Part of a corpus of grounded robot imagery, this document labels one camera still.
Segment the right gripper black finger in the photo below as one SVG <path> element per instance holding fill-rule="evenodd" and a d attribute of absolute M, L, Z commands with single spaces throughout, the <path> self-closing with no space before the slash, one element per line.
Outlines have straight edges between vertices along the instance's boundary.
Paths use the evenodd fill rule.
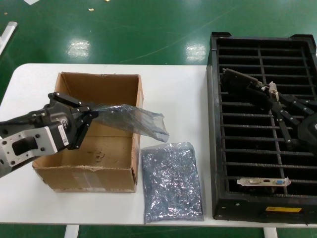
<path fill-rule="evenodd" d="M 277 120 L 277 122 L 279 124 L 279 127 L 281 129 L 283 138 L 284 138 L 285 143 L 286 143 L 286 147 L 288 149 L 294 149 L 294 147 L 296 145 L 298 145 L 298 142 L 295 142 L 292 139 L 292 137 L 291 137 L 291 135 L 290 135 L 290 133 L 288 131 L 286 122 L 288 121 L 289 123 L 291 123 L 291 127 L 293 128 L 293 130 L 296 131 L 298 125 L 300 124 L 300 121 L 298 119 L 294 118 L 286 110 L 284 110 L 282 108 L 282 106 L 279 103 L 277 103 L 277 102 L 273 102 L 271 104 L 270 110 L 271 110 L 273 116 L 276 118 L 276 120 Z"/>
<path fill-rule="evenodd" d="M 298 99 L 293 95 L 279 95 L 280 102 L 293 112 L 303 115 L 313 115 L 317 112 L 317 102 Z"/>

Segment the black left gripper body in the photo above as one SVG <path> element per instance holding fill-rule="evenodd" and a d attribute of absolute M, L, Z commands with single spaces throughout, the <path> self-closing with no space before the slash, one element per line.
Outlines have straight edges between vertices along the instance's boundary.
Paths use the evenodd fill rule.
<path fill-rule="evenodd" d="M 75 134 L 74 115 L 62 103 L 2 121 L 0 147 L 6 153 L 57 153 Z"/>

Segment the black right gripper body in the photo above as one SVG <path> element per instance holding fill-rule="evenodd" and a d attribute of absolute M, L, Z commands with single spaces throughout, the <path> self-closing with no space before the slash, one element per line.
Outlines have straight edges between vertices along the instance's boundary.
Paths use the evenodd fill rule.
<path fill-rule="evenodd" d="M 317 116 L 311 115 L 303 119 L 297 127 L 299 145 L 308 150 L 317 150 Z"/>

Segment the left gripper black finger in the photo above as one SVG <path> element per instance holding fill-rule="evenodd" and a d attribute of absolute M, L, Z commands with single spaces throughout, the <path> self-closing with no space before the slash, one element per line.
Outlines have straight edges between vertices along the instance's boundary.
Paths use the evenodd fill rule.
<path fill-rule="evenodd" d="M 70 107 L 72 114 L 91 111 L 96 105 L 93 102 L 84 102 L 60 92 L 49 93 L 48 98 L 51 102 L 56 101 Z"/>
<path fill-rule="evenodd" d="M 75 134 L 70 139 L 68 150 L 79 149 L 93 119 L 97 118 L 99 113 L 97 111 L 89 111 L 84 113 L 76 113 L 74 115 Z"/>

